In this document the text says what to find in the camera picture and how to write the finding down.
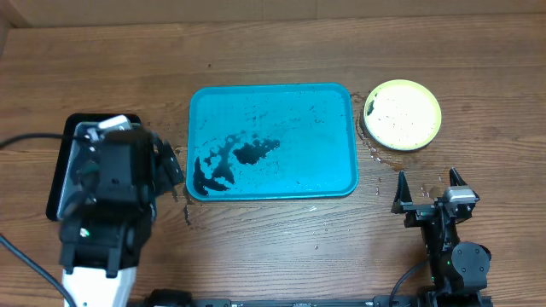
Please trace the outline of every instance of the wood grain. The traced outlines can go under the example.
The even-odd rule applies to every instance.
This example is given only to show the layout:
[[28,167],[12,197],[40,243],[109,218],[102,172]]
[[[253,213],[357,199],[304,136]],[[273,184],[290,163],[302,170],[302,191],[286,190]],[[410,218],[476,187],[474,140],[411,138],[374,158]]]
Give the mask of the wood grain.
[[[459,235],[493,254],[485,293],[498,306],[545,305],[545,28],[546,15],[531,14],[14,29],[0,60],[0,136],[62,131],[75,112],[137,113],[185,165],[189,99],[203,86],[338,82],[355,94],[357,120],[360,96],[414,80],[442,108],[428,147],[395,153],[358,139],[360,182],[340,199],[160,199],[132,297],[161,287],[232,299],[389,293],[424,258],[419,229],[390,213],[396,171],[425,203],[455,166],[482,199]],[[56,277],[59,225],[44,210],[58,147],[29,141],[0,153],[2,231]],[[423,271],[401,292],[428,282]],[[59,299],[0,251],[1,305]]]

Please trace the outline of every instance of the wooden table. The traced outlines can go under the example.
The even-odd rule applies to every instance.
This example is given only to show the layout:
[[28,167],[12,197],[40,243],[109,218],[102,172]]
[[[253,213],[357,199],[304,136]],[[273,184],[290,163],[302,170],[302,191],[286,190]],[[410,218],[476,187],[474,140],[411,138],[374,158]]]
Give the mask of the wooden table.
[[[443,113],[427,148],[373,152],[357,140],[360,183],[342,199],[161,198],[132,297],[162,287],[232,299],[389,293],[425,257],[420,230],[390,213],[397,171],[425,203],[455,166],[482,199],[458,229],[492,252],[485,293],[496,306],[545,305],[545,30],[544,14],[13,30],[0,60],[0,136],[61,132],[76,112],[137,113],[185,165],[189,100],[201,87],[338,82],[359,114],[376,85],[414,80]],[[59,224],[44,210],[58,147],[29,141],[0,153],[1,230],[56,277]],[[428,282],[423,270],[401,293]],[[0,302],[61,304],[5,250]]]

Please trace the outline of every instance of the round plate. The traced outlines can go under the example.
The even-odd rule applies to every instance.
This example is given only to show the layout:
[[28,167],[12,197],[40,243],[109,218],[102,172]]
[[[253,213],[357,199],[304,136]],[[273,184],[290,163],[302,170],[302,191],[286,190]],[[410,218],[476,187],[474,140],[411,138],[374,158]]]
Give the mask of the round plate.
[[438,134],[440,105],[424,86],[392,80],[376,87],[363,110],[368,133],[381,145],[396,150],[416,150]]

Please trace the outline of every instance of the cable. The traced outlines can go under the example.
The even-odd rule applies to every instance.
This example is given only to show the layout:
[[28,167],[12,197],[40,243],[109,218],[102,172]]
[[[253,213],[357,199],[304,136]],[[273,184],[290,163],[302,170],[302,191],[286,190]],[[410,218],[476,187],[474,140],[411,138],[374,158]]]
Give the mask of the cable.
[[394,295],[396,294],[396,292],[398,291],[398,289],[400,288],[400,285],[402,285],[402,283],[408,278],[410,277],[412,274],[414,274],[416,271],[418,271],[420,268],[422,268],[423,266],[425,266],[425,264],[428,263],[428,258],[426,260],[423,260],[421,262],[419,262],[418,264],[416,264],[413,268],[409,269],[409,271],[406,272],[406,274],[402,275],[402,277],[400,277],[400,279],[398,280],[398,282],[396,283],[396,285],[394,285],[394,288],[392,289],[391,291],[391,295],[389,296],[389,307],[392,307],[392,303],[394,301]]
[[82,136],[65,136],[58,133],[26,133],[26,134],[22,134],[18,136],[13,136],[6,140],[1,141],[0,149],[4,149],[7,146],[18,141],[29,140],[34,138],[51,138],[51,139],[57,139],[57,140],[68,139],[68,140],[77,140],[77,141],[86,141],[86,142],[89,141],[88,139]]
[[48,281],[57,291],[59,291],[62,296],[65,298],[65,300],[68,302],[68,305],[70,307],[78,307],[76,305],[76,302],[74,302],[74,299],[70,295],[70,293],[66,290],[65,287],[62,286],[55,277],[51,276],[50,273],[48,273],[44,268],[36,264],[34,261],[32,261],[27,255],[25,255],[22,251],[18,250],[17,247],[15,247],[11,242],[6,239],[2,234],[0,234],[0,243],[2,243],[3,246],[5,246],[8,251],[12,252],[17,258],[19,258],[22,262],[24,262],[26,265],[31,267],[31,269],[34,269],[38,274],[40,274],[46,281]]

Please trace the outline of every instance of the blue tray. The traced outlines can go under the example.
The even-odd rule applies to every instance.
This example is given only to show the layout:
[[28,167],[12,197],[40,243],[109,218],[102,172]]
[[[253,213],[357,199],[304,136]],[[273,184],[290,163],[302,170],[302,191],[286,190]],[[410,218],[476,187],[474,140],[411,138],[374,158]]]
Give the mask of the blue tray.
[[189,107],[198,200],[347,195],[357,186],[351,98],[340,84],[210,87]]

